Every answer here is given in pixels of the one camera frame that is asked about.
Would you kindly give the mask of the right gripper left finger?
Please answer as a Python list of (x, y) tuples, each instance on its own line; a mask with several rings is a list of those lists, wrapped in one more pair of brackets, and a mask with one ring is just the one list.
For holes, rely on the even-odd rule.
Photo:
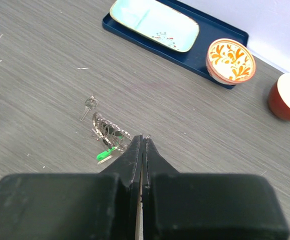
[(144, 140), (100, 173), (15, 173), (0, 180), (0, 240), (136, 240)]

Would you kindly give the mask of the silver key with ring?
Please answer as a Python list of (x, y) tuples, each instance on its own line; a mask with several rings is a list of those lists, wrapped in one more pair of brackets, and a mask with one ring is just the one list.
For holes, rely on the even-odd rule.
[(95, 96), (88, 97), (84, 102), (84, 111), (80, 117), (80, 121), (83, 121), (91, 109), (95, 109), (99, 104), (99, 100)]

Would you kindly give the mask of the metal key organizer with rings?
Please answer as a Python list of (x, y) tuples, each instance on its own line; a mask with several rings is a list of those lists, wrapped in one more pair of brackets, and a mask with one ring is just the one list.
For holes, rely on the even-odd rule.
[(112, 153), (118, 151), (123, 153), (132, 141), (131, 135), (117, 124), (103, 118), (95, 112), (92, 116), (93, 137), (102, 142), (106, 149), (96, 156), (97, 164), (102, 164), (112, 158)]

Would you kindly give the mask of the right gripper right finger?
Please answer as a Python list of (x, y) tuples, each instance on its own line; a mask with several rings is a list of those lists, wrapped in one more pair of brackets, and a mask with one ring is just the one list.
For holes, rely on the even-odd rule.
[(146, 240), (287, 240), (290, 227), (263, 176), (181, 173), (143, 142), (142, 207)]

